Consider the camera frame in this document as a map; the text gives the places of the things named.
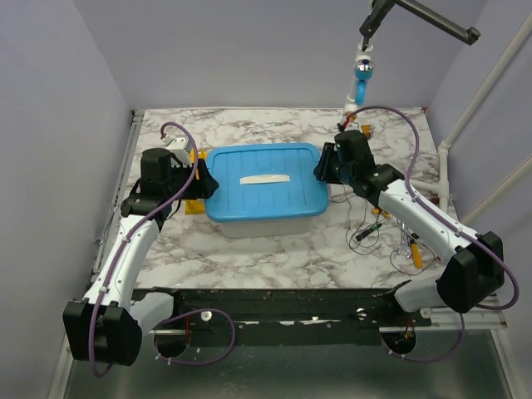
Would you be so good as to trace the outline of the yellow test tube rack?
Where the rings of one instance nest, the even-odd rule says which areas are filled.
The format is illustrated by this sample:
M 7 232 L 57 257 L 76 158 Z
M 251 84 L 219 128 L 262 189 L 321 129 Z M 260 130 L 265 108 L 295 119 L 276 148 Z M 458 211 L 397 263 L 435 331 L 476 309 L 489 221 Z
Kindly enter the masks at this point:
M 208 153 L 203 148 L 199 150 L 200 159 L 205 160 L 207 154 Z M 185 213 L 187 215 L 205 214 L 204 201 L 202 199 L 186 199 Z

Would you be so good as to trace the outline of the white plastic tub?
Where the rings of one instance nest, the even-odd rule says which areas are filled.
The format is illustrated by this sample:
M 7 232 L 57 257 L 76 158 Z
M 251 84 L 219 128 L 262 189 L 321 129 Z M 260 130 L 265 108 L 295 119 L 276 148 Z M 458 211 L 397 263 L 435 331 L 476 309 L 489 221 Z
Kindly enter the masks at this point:
M 257 238 L 290 234 L 304 234 L 312 227 L 314 217 L 286 219 L 256 219 L 236 222 L 219 222 L 222 234 L 230 239 Z

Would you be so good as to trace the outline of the blue plastic tray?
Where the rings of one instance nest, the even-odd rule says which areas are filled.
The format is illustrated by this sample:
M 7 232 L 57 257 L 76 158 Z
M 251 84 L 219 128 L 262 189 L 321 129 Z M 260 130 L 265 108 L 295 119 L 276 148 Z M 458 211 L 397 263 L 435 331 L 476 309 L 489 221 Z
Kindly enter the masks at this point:
M 328 187 L 313 174 L 320 159 L 312 144 L 232 145 L 206 160 L 219 184 L 204 202 L 217 223 L 319 216 L 328 207 Z

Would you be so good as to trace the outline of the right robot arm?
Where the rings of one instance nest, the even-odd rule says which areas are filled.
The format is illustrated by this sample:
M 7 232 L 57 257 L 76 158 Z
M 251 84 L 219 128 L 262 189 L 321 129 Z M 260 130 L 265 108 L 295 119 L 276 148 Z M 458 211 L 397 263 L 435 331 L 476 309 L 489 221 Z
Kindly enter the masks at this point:
M 389 164 L 376 164 L 361 131 L 335 135 L 314 169 L 318 180 L 347 185 L 355 195 L 398 218 L 445 264 L 438 277 L 407 281 L 382 305 L 384 319 L 402 325 L 422 308 L 467 313 L 504 282 L 503 244 L 494 233 L 478 234 L 438 209 Z

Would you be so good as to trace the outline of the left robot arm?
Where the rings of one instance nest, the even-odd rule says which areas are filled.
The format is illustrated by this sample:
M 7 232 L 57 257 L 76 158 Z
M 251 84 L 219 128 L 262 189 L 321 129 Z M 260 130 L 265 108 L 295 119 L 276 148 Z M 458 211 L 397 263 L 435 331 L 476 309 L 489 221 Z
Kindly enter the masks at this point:
M 115 243 L 95 282 L 80 300 L 70 301 L 63 323 L 77 361 L 130 366 L 144 336 L 161 323 L 176 328 L 184 308 L 166 293 L 133 298 L 140 268 L 172 209 L 181 200 L 206 200 L 218 189 L 203 159 L 163 148 L 145 150 L 140 178 L 121 203 Z

